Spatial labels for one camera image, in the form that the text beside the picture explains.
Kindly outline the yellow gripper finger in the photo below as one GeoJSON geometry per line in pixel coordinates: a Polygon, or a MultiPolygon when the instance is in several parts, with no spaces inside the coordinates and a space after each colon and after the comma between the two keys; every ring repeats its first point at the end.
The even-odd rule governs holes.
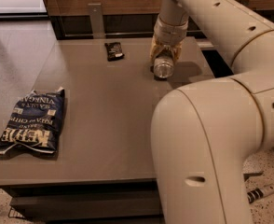
{"type": "Polygon", "coordinates": [[[151,49],[150,49],[150,62],[154,63],[156,57],[163,50],[164,44],[159,42],[158,39],[154,36],[152,38],[151,49]]]}
{"type": "Polygon", "coordinates": [[[171,53],[172,53],[172,59],[177,62],[180,58],[181,55],[181,51],[182,51],[182,44],[178,43],[175,46],[171,47],[171,53]]]}

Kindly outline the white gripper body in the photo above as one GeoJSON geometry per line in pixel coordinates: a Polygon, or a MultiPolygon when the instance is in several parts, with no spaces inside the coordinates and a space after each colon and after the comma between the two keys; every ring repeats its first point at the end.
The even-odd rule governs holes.
{"type": "Polygon", "coordinates": [[[182,24],[168,24],[158,17],[154,26],[154,40],[159,45],[176,46],[186,37],[188,21],[183,21],[182,24]]]}

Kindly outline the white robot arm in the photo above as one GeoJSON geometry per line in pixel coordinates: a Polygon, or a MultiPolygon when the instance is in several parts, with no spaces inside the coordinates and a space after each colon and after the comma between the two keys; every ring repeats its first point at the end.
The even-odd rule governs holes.
{"type": "Polygon", "coordinates": [[[274,23],[235,0],[164,0],[160,44],[185,37],[190,16],[232,69],[158,103],[151,147],[166,224],[253,224],[242,173],[274,147],[274,23]]]}

